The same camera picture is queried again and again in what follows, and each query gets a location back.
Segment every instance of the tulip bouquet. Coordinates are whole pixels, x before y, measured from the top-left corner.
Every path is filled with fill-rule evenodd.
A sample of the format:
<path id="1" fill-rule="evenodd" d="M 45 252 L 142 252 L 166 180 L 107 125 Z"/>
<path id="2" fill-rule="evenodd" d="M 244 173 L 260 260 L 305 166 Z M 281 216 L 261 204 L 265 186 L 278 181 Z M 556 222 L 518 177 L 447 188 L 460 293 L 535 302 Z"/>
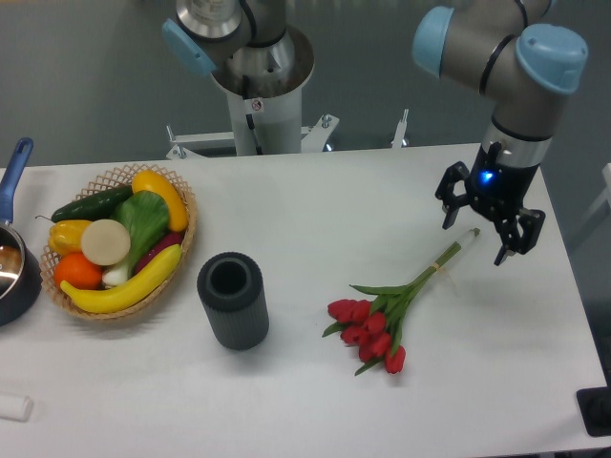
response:
<path id="1" fill-rule="evenodd" d="M 479 229 L 470 230 L 411 283 L 402 286 L 351 285 L 360 293 L 375 296 L 373 301 L 341 299 L 328 305 L 328 314 L 335 323 L 325 329 L 323 337 L 341 332 L 340 338 L 346 345 L 358 346 L 363 365 L 354 375 L 382 362 L 390 374 L 403 369 L 406 351 L 401 338 L 408 307 L 435 272 L 478 235 Z"/>

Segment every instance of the banana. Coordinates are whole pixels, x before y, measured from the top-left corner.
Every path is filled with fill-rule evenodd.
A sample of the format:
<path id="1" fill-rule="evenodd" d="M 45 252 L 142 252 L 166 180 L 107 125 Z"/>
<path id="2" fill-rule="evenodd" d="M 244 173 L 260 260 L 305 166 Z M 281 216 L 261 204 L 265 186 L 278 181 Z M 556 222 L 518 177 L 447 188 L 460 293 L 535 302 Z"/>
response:
<path id="1" fill-rule="evenodd" d="M 129 280 L 104 291 L 78 289 L 67 281 L 61 282 L 59 287 L 86 312 L 118 312 L 140 302 L 162 284 L 179 265 L 181 253 L 180 245 L 168 246 Z"/>

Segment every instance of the pot handle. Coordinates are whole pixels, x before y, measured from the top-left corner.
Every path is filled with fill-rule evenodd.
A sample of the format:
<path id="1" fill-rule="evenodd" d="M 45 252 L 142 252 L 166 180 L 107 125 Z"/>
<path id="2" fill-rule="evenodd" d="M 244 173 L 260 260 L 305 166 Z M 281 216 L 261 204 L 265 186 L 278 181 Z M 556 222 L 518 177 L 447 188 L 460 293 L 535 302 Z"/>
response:
<path id="1" fill-rule="evenodd" d="M 33 147 L 34 142 L 27 137 L 21 138 L 15 146 L 9 166 L 0 181 L 0 221 L 12 223 L 12 201 L 15 189 L 17 189 L 17 183 L 23 169 L 26 168 Z"/>

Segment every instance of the orange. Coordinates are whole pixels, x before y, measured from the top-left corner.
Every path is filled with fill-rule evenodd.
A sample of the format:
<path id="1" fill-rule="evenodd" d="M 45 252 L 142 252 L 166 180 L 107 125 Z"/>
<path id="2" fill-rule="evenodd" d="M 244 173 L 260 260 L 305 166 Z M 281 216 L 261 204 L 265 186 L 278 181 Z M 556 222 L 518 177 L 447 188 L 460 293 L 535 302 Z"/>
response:
<path id="1" fill-rule="evenodd" d="M 71 253 L 57 264 L 53 280 L 57 287 L 65 280 L 78 289 L 97 289 L 102 283 L 102 268 L 82 253 Z"/>

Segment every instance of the saucepan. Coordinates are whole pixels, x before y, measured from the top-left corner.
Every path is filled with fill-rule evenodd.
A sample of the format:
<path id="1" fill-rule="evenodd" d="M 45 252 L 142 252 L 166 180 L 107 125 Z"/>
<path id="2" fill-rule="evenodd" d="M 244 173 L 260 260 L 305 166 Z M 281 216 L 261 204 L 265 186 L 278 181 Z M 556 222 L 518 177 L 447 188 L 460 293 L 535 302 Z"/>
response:
<path id="1" fill-rule="evenodd" d="M 12 227 L 15 189 L 34 144 L 21 138 L 0 181 L 0 326 L 23 315 L 40 293 L 40 268 L 36 257 Z"/>

